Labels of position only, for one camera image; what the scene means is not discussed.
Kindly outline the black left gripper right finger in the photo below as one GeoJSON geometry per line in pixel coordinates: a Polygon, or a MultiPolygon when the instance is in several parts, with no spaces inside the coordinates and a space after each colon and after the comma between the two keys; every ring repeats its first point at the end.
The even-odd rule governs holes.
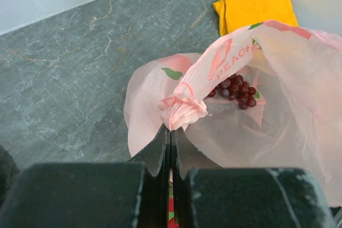
{"type": "Polygon", "coordinates": [[[222,168],[171,133],[180,227],[336,227],[318,181],[297,168],[222,168]]]}

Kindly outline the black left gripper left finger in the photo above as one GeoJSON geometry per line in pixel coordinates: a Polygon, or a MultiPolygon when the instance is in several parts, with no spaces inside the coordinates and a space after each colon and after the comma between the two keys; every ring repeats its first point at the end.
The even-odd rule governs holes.
{"type": "Polygon", "coordinates": [[[126,162],[40,163],[23,170],[1,227],[166,227],[168,131],[126,162]]]}

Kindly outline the pink plastic bag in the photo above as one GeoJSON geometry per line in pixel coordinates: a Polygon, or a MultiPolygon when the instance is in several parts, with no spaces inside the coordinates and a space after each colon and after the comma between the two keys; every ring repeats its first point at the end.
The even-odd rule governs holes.
{"type": "Polygon", "coordinates": [[[132,75],[123,108],[136,155],[162,125],[181,128],[222,167],[291,167],[341,205],[341,37],[269,20],[240,28],[203,54],[150,61],[132,75]],[[254,108],[207,95],[233,74],[261,94],[254,108]]]}

